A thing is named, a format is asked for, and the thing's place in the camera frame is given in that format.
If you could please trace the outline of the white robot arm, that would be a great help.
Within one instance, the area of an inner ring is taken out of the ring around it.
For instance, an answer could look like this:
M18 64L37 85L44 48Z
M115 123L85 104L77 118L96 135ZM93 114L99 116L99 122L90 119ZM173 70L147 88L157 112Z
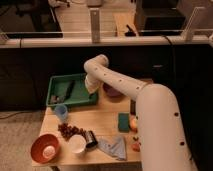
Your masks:
M104 82L135 102L142 170L198 171L174 93L164 85L110 70L108 65L103 54L87 60L85 86L92 94Z

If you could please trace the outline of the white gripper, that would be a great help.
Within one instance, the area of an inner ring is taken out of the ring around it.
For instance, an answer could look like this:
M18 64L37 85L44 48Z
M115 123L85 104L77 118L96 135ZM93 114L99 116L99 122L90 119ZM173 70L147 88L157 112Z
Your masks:
M85 78L85 87L89 94L93 94L99 89L100 81L87 75Z

